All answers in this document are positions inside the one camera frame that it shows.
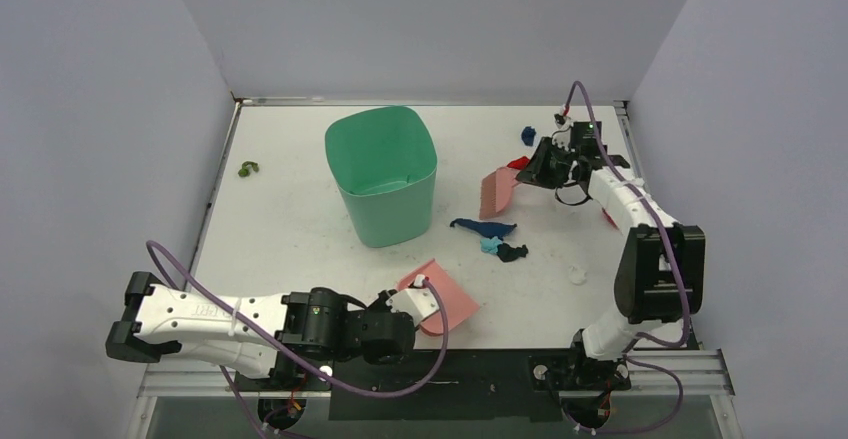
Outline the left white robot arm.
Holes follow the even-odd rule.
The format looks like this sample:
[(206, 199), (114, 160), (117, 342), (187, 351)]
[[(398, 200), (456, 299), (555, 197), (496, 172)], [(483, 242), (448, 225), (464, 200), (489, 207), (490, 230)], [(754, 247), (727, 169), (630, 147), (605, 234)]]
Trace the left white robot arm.
[(313, 364), (357, 357), (394, 363), (412, 351), (420, 323), (439, 310), (422, 284), (385, 290), (368, 306), (353, 309), (353, 302), (323, 287), (213, 302), (135, 272), (105, 350), (126, 362), (157, 363), (172, 355), (222, 365), (282, 390), (296, 381), (299, 364), (279, 345)]

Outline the pink hand brush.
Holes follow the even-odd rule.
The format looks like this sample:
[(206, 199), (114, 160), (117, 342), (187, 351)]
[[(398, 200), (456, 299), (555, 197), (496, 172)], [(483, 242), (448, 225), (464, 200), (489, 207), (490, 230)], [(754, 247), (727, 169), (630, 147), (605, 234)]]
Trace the pink hand brush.
[(500, 167), (481, 180), (478, 215), (481, 220), (493, 219), (506, 211), (518, 185), (517, 174), (516, 169)]

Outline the pink plastic dustpan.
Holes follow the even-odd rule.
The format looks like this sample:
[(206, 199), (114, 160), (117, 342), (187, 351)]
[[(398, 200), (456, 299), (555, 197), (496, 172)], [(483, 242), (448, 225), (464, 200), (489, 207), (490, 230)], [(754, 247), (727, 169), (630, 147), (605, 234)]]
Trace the pink plastic dustpan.
[(444, 326), (440, 312), (419, 325), (423, 334), (431, 337), (442, 336), (444, 331), (452, 331), (471, 318), (480, 309), (480, 305), (455, 281), (444, 268), (431, 259), (401, 279), (395, 289), (401, 290), (411, 285), (416, 275), (423, 274), (439, 293), (446, 307), (447, 326)]

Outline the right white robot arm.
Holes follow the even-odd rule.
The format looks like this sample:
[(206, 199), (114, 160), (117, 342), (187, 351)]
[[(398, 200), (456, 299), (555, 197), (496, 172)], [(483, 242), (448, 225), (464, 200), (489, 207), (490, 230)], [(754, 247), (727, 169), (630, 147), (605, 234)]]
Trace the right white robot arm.
[(572, 384), (593, 386), (605, 374), (604, 360), (621, 358), (640, 340), (669, 348), (686, 344), (703, 300), (706, 237), (700, 227), (666, 213), (622, 156), (588, 139), (564, 149), (542, 138), (517, 180), (552, 190), (580, 188), (625, 237), (614, 303), (578, 333), (583, 349), (565, 361)]

